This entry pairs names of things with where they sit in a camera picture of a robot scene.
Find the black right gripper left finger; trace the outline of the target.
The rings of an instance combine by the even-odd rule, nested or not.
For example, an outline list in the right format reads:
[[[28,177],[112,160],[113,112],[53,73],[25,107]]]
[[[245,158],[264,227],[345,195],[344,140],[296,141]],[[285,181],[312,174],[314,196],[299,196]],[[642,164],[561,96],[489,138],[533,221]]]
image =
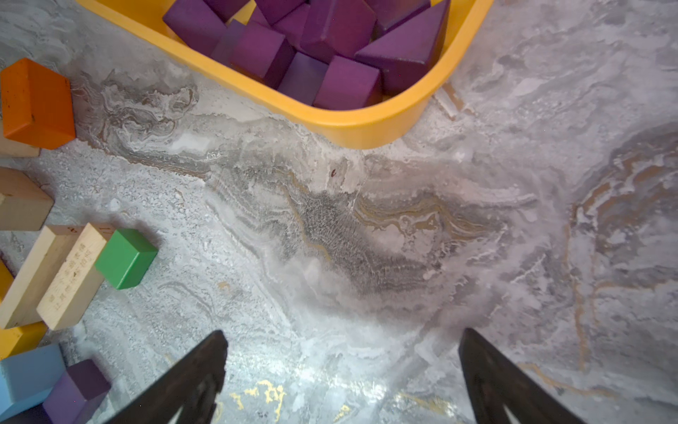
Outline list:
[[[224,388],[228,341],[211,332],[110,423],[210,423]]]

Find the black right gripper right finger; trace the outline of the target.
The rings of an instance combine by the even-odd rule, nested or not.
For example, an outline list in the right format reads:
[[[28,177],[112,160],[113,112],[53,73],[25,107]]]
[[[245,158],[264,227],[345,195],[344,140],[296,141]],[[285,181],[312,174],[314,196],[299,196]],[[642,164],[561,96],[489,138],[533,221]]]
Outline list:
[[[476,330],[464,330],[458,353],[476,422],[582,422]]]

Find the purple cube brick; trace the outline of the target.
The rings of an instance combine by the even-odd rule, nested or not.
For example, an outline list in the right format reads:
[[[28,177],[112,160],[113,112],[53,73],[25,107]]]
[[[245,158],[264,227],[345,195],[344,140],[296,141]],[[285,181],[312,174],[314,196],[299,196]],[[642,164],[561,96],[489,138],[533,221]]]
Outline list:
[[[110,390],[95,362],[83,360],[65,369],[42,407],[54,424],[87,423]]]

